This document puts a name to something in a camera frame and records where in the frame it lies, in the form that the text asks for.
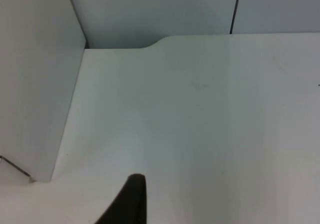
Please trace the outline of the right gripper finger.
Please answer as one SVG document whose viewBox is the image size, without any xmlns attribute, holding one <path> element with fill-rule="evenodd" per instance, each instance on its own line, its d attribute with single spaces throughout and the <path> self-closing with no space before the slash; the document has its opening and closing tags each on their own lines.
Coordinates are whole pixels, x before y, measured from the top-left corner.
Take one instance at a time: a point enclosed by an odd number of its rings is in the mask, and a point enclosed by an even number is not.
<svg viewBox="0 0 320 224">
<path fill-rule="evenodd" d="M 146 224 L 147 184 L 143 174 L 128 176 L 122 189 L 97 224 Z"/>
</svg>

